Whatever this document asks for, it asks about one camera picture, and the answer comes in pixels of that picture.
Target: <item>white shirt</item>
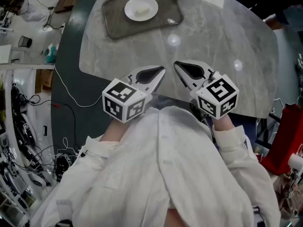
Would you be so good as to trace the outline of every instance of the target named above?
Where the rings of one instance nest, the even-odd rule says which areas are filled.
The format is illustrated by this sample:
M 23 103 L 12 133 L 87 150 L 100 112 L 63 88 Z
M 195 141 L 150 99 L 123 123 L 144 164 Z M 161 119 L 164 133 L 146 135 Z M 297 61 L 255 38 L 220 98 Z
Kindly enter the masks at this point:
M 161 227 L 171 201 L 190 227 L 252 227 L 252 205 L 267 227 L 280 212 L 270 177 L 248 155 L 243 127 L 214 131 L 177 107 L 150 108 L 120 142 L 90 137 L 88 154 L 63 175 L 43 227 L 54 226 L 57 200 L 71 202 L 74 227 Z

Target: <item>red object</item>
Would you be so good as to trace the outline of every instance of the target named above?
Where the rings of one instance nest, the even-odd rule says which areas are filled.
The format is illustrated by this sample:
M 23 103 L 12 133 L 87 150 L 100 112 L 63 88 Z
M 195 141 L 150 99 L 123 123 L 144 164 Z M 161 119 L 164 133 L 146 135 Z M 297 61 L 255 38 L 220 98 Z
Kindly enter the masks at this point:
M 258 159 L 258 162 L 260 162 L 262 160 L 262 154 L 256 154 L 256 157 Z
M 52 104 L 54 107 L 56 107 L 56 108 L 60 108 L 61 107 L 61 105 L 60 104 Z
M 286 105 L 281 123 L 269 153 L 260 162 L 275 175 L 290 172 L 288 160 L 298 154 L 303 144 L 303 111 L 298 105 Z

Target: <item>marble table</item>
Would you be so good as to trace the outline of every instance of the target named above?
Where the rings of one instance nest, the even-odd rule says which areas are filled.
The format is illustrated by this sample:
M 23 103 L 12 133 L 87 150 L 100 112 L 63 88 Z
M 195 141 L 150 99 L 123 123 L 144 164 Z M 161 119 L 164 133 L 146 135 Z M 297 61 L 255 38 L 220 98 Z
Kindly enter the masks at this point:
M 80 70 L 112 80 L 145 65 L 162 65 L 165 79 L 157 93 L 189 101 L 188 89 L 176 75 L 173 63 L 204 61 L 227 74 L 240 90 L 236 114 L 266 118 L 277 89 L 278 47 L 275 34 L 255 14 L 235 0 L 179 0 L 184 21 L 120 40 L 108 37 L 97 0 L 82 39 Z M 180 45 L 168 42 L 180 37 Z M 242 63 L 242 69 L 235 66 Z

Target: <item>white plate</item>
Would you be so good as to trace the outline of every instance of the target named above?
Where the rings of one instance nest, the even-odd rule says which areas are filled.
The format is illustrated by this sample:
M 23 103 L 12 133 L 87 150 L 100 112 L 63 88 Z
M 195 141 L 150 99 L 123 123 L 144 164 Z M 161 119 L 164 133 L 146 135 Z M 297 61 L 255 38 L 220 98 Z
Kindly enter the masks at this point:
M 148 10 L 140 15 L 139 10 Z M 156 0 L 129 0 L 125 5 L 124 12 L 126 16 L 134 21 L 146 21 L 154 17 L 158 12 L 158 3 Z

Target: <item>shelf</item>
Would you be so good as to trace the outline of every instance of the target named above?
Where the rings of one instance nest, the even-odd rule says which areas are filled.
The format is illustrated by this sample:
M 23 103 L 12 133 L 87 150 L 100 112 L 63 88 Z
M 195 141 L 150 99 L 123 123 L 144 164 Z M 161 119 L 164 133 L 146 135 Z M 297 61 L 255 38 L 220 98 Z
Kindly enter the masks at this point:
M 3 87 L 5 90 L 5 107 L 6 107 L 6 118 L 5 118 L 5 127 L 7 132 L 7 137 L 9 141 L 9 148 L 14 155 L 14 162 L 20 165 L 21 167 L 25 167 L 23 162 L 23 155 L 21 154 L 13 124 L 13 114 L 12 114 L 12 105 L 11 105 L 11 89 L 12 83 L 17 83 L 21 88 L 22 93 L 29 99 L 32 95 L 35 94 L 35 80 L 36 80 L 36 70 L 33 69 L 16 69 L 16 70 L 7 70 L 0 71 L 1 79 L 3 80 Z M 41 93 L 39 94 L 41 97 L 41 102 L 50 99 L 50 94 Z M 32 123 L 34 130 L 36 131 L 36 146 L 35 149 L 37 153 L 45 148 L 49 147 L 53 144 L 52 140 L 52 132 L 51 132 L 51 117 L 50 117 L 50 108 L 47 103 L 41 106 L 31 106 L 27 105 L 26 115 L 29 121 Z M 44 125 L 47 126 L 47 136 L 44 135 Z M 47 160 L 50 156 L 54 155 L 53 147 L 50 147 L 43 151 L 42 160 L 45 159 L 45 164 L 51 163 L 52 160 Z M 27 209 L 22 208 L 20 203 L 18 202 L 17 197 L 14 197 L 10 188 L 5 184 L 2 176 L 0 175 L 0 184 L 3 186 L 3 189 L 7 192 L 10 199 L 12 199 L 18 207 L 26 213 L 28 219 L 31 219 L 33 216 L 37 216 L 37 212 L 39 212 L 40 207 L 43 205 L 44 200 L 48 199 L 51 195 L 54 188 L 57 186 L 57 182 L 53 179 L 52 171 L 48 168 L 48 172 L 41 172 L 41 174 L 47 179 L 48 182 L 51 183 L 51 187 L 39 187 L 36 186 L 29 178 L 28 172 L 25 170 L 16 167 L 19 175 L 22 177 L 24 182 L 27 185 L 27 192 L 32 195 L 35 201 L 31 204 L 31 206 Z

